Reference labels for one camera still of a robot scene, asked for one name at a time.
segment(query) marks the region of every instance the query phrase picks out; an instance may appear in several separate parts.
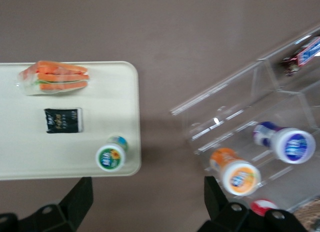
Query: white tray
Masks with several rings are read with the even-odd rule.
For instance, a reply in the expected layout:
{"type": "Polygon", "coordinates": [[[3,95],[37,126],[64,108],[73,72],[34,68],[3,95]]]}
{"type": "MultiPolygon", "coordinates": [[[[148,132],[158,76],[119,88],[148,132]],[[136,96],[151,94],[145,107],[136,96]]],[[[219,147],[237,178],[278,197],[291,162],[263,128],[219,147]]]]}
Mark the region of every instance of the white tray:
{"type": "Polygon", "coordinates": [[[17,74],[33,63],[0,63],[0,180],[130,176],[141,165],[138,74],[128,62],[71,62],[88,68],[89,85],[26,96],[17,74]],[[44,109],[82,108],[84,131],[48,134],[44,109]],[[129,144],[125,165],[101,170],[97,150],[112,135],[129,144]]]}

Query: plastic wrap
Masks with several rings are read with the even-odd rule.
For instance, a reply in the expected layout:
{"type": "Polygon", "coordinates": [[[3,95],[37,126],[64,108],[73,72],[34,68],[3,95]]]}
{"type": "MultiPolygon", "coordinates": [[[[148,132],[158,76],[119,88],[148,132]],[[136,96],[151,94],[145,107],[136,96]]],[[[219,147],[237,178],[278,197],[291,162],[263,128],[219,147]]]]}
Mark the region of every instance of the plastic wrap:
{"type": "Polygon", "coordinates": [[[38,61],[20,72],[17,79],[26,95],[41,95],[84,88],[88,85],[89,75],[82,66],[38,61]]]}

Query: green label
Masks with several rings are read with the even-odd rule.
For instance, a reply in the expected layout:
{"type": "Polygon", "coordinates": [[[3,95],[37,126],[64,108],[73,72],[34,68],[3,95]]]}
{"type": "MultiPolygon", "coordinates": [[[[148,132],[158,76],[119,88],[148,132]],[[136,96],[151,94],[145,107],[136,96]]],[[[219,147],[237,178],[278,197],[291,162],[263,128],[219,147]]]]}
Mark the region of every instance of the green label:
{"type": "Polygon", "coordinates": [[[117,168],[121,160],[121,154],[112,148],[106,148],[100,153],[99,156],[100,164],[108,170],[117,168]]]}

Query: blue label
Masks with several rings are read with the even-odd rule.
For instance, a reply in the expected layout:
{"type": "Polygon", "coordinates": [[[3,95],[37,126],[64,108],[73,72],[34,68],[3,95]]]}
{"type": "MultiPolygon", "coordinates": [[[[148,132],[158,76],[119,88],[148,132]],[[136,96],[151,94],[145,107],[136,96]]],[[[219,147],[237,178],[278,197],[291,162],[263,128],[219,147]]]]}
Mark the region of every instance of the blue label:
{"type": "Polygon", "coordinates": [[[260,125],[268,128],[269,130],[273,130],[273,131],[275,131],[278,128],[278,126],[276,126],[274,123],[272,123],[270,121],[262,122],[262,123],[260,123],[260,125]]]}
{"type": "Polygon", "coordinates": [[[231,178],[231,184],[234,187],[240,187],[244,184],[245,178],[241,175],[237,175],[231,178]]]}
{"type": "Polygon", "coordinates": [[[301,134],[295,134],[285,144],[285,155],[291,161],[300,160],[307,151],[307,140],[301,134]]]}
{"type": "Polygon", "coordinates": [[[302,52],[300,63],[305,64],[306,62],[311,60],[318,52],[320,52],[320,40],[302,52]]]}

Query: plastic bottle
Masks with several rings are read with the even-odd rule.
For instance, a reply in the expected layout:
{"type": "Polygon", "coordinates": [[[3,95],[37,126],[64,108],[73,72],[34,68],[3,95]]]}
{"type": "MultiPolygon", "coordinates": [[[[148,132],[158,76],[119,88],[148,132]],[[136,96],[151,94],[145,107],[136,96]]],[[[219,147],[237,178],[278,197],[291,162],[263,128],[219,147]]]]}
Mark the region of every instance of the plastic bottle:
{"type": "Polygon", "coordinates": [[[219,173],[223,187],[233,195],[250,195],[261,182],[259,170],[230,148],[215,150],[210,157],[210,166],[219,173]]]}
{"type": "Polygon", "coordinates": [[[314,137],[303,130],[280,127],[265,121],[253,130],[257,145],[269,147],[276,157],[289,164],[301,164],[309,160],[316,150],[314,137]]]}
{"type": "Polygon", "coordinates": [[[113,136],[107,140],[95,156],[97,165],[104,171],[115,172],[120,170],[126,161],[128,143],[121,136],[113,136]]]}

